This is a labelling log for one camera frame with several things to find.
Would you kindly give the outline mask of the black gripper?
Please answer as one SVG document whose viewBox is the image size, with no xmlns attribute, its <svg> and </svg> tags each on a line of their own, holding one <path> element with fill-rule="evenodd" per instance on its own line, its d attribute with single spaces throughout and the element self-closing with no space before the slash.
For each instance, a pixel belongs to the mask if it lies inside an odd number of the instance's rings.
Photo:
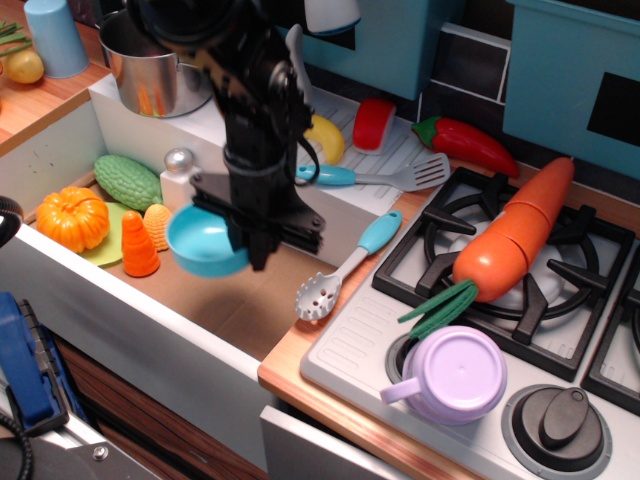
<svg viewBox="0 0 640 480">
<path fill-rule="evenodd" d="M 232 250 L 246 248 L 254 271 L 265 269 L 282 242 L 311 254 L 321 249 L 325 220 L 287 174 L 200 173 L 191 184 L 194 205 L 225 219 Z"/>
</svg>

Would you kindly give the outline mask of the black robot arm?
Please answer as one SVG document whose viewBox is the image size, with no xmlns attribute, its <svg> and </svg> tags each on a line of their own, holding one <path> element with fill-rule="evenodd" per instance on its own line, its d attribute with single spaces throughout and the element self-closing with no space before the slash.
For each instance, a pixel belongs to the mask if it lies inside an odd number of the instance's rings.
<svg viewBox="0 0 640 480">
<path fill-rule="evenodd" d="M 226 174 L 191 179 L 194 204 L 220 215 L 256 271 L 281 243 L 315 254 L 325 221 L 298 195 L 297 151 L 313 109 L 284 38 L 257 1 L 129 1 L 134 25 L 205 73 L 225 124 Z"/>
</svg>

